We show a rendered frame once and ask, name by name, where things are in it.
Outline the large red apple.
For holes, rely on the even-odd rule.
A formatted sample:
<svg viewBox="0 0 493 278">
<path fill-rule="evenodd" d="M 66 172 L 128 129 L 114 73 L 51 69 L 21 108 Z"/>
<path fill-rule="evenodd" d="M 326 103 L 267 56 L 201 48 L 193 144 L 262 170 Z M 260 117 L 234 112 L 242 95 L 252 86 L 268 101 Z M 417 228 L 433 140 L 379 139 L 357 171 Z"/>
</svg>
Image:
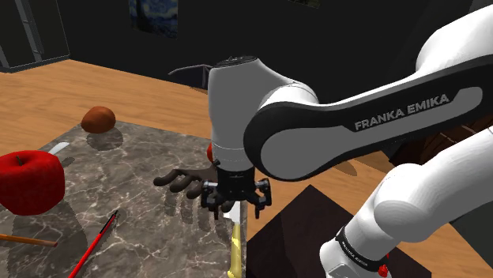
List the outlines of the large red apple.
<svg viewBox="0 0 493 278">
<path fill-rule="evenodd" d="M 39 150 L 0 156 L 0 205 L 19 216 L 47 212 L 65 195 L 65 173 L 57 156 Z"/>
</svg>

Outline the yellow-handled knife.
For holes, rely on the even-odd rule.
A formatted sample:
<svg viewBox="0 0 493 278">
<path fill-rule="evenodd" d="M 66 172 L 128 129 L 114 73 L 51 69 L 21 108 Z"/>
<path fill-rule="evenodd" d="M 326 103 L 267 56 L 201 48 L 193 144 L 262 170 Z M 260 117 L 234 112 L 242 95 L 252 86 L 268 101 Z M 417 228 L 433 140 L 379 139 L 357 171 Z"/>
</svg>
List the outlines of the yellow-handled knife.
<svg viewBox="0 0 493 278">
<path fill-rule="evenodd" d="M 224 213 L 224 218 L 233 223 L 231 233 L 231 262 L 228 270 L 228 278 L 242 278 L 242 245 L 241 245 L 241 205 L 236 201 L 229 212 Z"/>
</svg>

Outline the blue swirly wall picture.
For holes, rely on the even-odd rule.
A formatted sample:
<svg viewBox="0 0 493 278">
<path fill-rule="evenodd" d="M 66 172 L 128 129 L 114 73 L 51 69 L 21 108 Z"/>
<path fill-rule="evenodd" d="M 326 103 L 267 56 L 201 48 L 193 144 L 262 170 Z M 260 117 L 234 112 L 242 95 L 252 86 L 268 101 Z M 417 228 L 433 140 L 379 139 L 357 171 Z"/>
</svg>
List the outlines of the blue swirly wall picture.
<svg viewBox="0 0 493 278">
<path fill-rule="evenodd" d="M 179 0 L 129 0 L 131 28 L 177 39 L 178 2 Z"/>
</svg>

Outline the brown egg-shaped object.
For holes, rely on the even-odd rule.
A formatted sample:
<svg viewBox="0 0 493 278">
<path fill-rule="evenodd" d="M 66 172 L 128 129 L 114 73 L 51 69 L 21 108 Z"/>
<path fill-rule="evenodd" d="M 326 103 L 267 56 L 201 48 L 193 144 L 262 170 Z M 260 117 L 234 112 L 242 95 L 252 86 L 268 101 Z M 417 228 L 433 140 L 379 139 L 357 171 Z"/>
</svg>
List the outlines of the brown egg-shaped object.
<svg viewBox="0 0 493 278">
<path fill-rule="evenodd" d="M 114 112 L 102 106 L 91 108 L 81 120 L 81 128 L 88 133 L 105 133 L 116 123 Z"/>
</svg>

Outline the dark robot stand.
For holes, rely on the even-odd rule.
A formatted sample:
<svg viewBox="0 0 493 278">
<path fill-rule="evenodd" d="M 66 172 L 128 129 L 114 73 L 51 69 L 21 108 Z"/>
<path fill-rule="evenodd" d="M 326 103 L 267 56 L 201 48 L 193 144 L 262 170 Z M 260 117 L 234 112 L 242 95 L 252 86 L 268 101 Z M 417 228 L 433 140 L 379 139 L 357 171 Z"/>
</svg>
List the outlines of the dark robot stand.
<svg viewBox="0 0 493 278">
<path fill-rule="evenodd" d="M 246 278 L 326 278 L 319 249 L 351 218 L 315 187 L 306 187 L 247 242 Z"/>
</svg>

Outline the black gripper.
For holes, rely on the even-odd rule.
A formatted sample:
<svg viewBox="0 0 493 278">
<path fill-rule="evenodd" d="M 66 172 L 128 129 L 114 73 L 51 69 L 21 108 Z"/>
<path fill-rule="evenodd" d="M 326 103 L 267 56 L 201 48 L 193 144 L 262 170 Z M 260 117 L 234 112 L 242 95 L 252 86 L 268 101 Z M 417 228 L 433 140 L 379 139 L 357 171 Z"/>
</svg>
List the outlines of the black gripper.
<svg viewBox="0 0 493 278">
<path fill-rule="evenodd" d="M 263 178 L 254 181 L 254 169 L 244 171 L 226 171 L 217 168 L 217 182 L 205 180 L 201 185 L 201 206 L 207 208 L 214 215 L 214 220 L 219 219 L 221 212 L 232 210 L 232 201 L 247 200 L 254 205 L 255 219 L 260 218 L 260 212 L 272 204 L 270 182 Z"/>
</svg>

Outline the dark brown hand-shaped object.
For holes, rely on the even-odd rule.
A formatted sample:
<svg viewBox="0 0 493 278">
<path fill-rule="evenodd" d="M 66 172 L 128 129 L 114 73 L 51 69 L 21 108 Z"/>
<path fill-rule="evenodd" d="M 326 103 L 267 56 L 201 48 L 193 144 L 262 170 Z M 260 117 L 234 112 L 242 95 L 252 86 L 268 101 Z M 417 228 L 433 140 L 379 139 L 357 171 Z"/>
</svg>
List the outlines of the dark brown hand-shaped object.
<svg viewBox="0 0 493 278">
<path fill-rule="evenodd" d="M 204 181 L 217 182 L 216 167 L 211 165 L 205 169 L 173 169 L 163 177 L 153 180 L 154 186 L 169 186 L 172 193 L 184 191 L 192 182 L 197 182 L 187 192 L 188 199 L 195 199 L 201 195 Z"/>
</svg>

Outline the dark chair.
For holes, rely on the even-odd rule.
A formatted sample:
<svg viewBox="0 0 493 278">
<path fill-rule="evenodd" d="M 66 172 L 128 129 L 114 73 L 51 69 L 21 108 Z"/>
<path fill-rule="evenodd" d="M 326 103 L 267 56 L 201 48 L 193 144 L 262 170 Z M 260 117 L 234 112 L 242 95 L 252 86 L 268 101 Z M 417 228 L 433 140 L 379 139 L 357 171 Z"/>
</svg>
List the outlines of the dark chair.
<svg viewBox="0 0 493 278">
<path fill-rule="evenodd" d="M 207 90 L 209 83 L 209 72 L 212 68 L 212 66 L 206 64 L 185 66 L 174 69 L 168 74 L 176 79 L 181 85 Z"/>
</svg>

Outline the orange wooden pencil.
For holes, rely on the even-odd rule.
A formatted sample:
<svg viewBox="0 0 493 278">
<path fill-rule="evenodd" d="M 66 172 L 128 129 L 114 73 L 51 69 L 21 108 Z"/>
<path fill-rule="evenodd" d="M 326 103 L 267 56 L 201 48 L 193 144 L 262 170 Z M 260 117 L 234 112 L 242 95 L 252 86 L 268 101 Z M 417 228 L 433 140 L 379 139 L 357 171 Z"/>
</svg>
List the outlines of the orange wooden pencil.
<svg viewBox="0 0 493 278">
<path fill-rule="evenodd" d="M 57 242 L 53 242 L 53 241 L 32 239 L 32 238 L 26 238 L 26 237 L 14 236 L 14 235 L 4 235 L 4 234 L 0 234 L 0 240 L 31 244 L 37 246 L 48 246 L 48 247 L 56 247 L 58 245 Z"/>
</svg>

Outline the dark green wall picture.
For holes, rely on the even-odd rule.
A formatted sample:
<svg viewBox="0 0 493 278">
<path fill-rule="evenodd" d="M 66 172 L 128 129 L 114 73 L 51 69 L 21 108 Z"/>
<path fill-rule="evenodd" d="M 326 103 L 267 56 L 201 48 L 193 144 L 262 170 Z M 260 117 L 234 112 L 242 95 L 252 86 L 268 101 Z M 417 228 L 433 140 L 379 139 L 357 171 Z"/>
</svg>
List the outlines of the dark green wall picture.
<svg viewBox="0 0 493 278">
<path fill-rule="evenodd" d="M 321 0 L 290 0 L 291 2 L 299 3 L 300 5 L 309 6 L 317 9 L 321 5 Z"/>
</svg>

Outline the dark brown furniture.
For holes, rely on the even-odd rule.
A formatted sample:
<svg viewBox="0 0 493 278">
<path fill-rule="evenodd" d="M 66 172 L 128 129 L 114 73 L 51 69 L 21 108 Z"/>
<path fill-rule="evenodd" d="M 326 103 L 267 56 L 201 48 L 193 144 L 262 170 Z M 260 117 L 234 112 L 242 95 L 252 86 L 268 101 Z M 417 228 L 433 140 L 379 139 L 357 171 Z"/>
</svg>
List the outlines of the dark brown furniture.
<svg viewBox="0 0 493 278">
<path fill-rule="evenodd" d="M 493 114 L 426 138 L 406 142 L 390 157 L 389 162 L 394 166 L 403 163 L 424 164 L 442 150 L 471 137 L 491 125 L 493 125 Z"/>
</svg>

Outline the dark cabinet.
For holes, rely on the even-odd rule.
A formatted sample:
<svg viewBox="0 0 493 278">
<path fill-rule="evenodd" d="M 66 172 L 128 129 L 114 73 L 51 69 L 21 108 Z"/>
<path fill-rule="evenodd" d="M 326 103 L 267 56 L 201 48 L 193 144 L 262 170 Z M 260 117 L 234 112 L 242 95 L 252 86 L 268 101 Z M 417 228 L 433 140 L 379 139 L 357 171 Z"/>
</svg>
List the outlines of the dark cabinet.
<svg viewBox="0 0 493 278">
<path fill-rule="evenodd" d="M 0 73 L 67 60 L 57 0 L 0 0 Z"/>
</svg>

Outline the red pencil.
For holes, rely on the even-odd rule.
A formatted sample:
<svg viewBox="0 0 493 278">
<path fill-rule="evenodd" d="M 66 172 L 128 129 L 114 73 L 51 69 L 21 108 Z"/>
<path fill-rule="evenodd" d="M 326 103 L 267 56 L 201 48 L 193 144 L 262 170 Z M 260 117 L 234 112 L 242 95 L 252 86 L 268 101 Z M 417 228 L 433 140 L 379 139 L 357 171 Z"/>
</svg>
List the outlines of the red pencil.
<svg viewBox="0 0 493 278">
<path fill-rule="evenodd" d="M 115 210 L 112 214 L 111 217 L 108 219 L 108 221 L 104 224 L 104 226 L 101 228 L 100 232 L 98 235 L 95 237 L 95 239 L 92 241 L 91 245 L 89 248 L 85 251 L 84 255 L 81 257 L 75 268 L 72 270 L 72 272 L 69 274 L 67 278 L 76 278 L 77 274 L 80 272 L 81 268 L 84 266 L 85 262 L 88 260 L 89 256 L 92 254 L 96 246 L 99 244 L 100 240 L 103 238 L 105 233 L 107 232 L 108 228 L 112 225 L 112 223 L 115 221 L 117 215 L 118 215 L 118 210 Z"/>
</svg>

